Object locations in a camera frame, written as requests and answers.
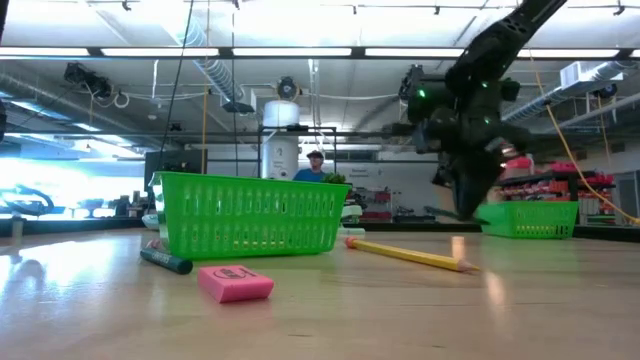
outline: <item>ceiling light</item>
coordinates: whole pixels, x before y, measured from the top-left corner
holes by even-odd
[[[121,148],[119,146],[113,145],[113,144],[109,144],[106,142],[102,142],[99,140],[89,140],[88,141],[89,146],[92,149],[95,149],[103,154],[106,155],[112,155],[112,156],[118,156],[118,157],[126,157],[126,158],[132,158],[132,157],[140,157],[141,155],[128,150],[128,149],[124,149]]]
[[[366,56],[397,56],[397,57],[459,57],[463,49],[419,49],[419,48],[372,48],[366,49]]]
[[[89,56],[85,48],[0,47],[0,56]]]
[[[87,131],[100,131],[100,129],[98,129],[98,128],[95,128],[95,127],[93,127],[91,125],[87,125],[87,124],[83,124],[83,123],[75,123],[73,125],[79,127],[80,129],[84,129],[84,130],[87,130]]]
[[[616,49],[532,49],[521,50],[518,58],[611,58],[619,52]]]
[[[181,47],[166,48],[104,48],[106,56],[119,57],[178,57],[182,56]],[[184,56],[218,56],[217,48],[185,48]]]
[[[350,56],[350,48],[234,48],[236,56]]]

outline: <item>person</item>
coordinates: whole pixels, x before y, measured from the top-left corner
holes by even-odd
[[[322,182],[326,175],[322,172],[322,164],[324,163],[324,155],[320,151],[314,150],[307,154],[310,169],[299,170],[293,181]]]

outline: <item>black cable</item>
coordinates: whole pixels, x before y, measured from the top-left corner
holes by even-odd
[[[191,15],[193,14],[193,4],[195,0],[191,0],[189,5],[189,17],[187,18],[187,28],[184,30],[184,39],[182,40],[182,52],[180,53],[180,60],[178,61],[178,70],[176,71],[176,81],[173,84],[173,90],[171,91],[171,102],[169,103],[169,113],[167,114],[167,124],[164,127],[164,135],[162,136],[162,145],[160,145],[160,156],[158,156],[158,165],[156,171],[161,170],[162,154],[164,152],[164,144],[167,142],[167,135],[169,134],[169,125],[171,124],[171,114],[173,113],[173,103],[176,98],[176,91],[178,90],[178,81],[180,80],[180,71],[182,70],[182,61],[184,60],[184,49],[187,47],[187,37],[189,36],[189,28],[191,27]]]
[[[15,125],[11,130],[7,130],[7,132],[15,131],[17,128],[24,126],[26,123],[31,121],[31,119],[33,119],[36,116],[42,114],[45,110],[48,110],[51,106],[53,106],[55,103],[57,103],[65,95],[67,95],[69,92],[71,92],[72,89],[73,89],[73,87],[68,88],[65,92],[63,92],[62,94],[58,95],[58,97],[56,97],[55,99],[51,100],[47,105],[42,106],[42,109],[37,111],[35,114],[29,116],[25,121],[21,122],[20,124]]]
[[[231,28],[236,28],[236,13],[234,12],[231,15]],[[236,46],[236,32],[231,32],[231,46]],[[231,86],[236,86],[236,60],[231,59]],[[236,176],[240,176],[240,169],[238,165],[238,127],[236,123],[236,115],[238,113],[238,108],[236,108],[236,92],[233,91],[233,95],[231,96],[231,101],[233,101],[233,141],[236,146]]]

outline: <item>basket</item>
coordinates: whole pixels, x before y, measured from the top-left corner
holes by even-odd
[[[350,188],[173,172],[151,181],[160,237],[190,260],[329,251]]]
[[[528,239],[564,239],[573,236],[578,202],[508,201],[482,205],[477,217],[490,223],[482,232]]]

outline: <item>eraser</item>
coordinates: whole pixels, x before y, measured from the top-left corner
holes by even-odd
[[[198,285],[219,303],[266,299],[273,280],[242,265],[208,266],[198,270]]]

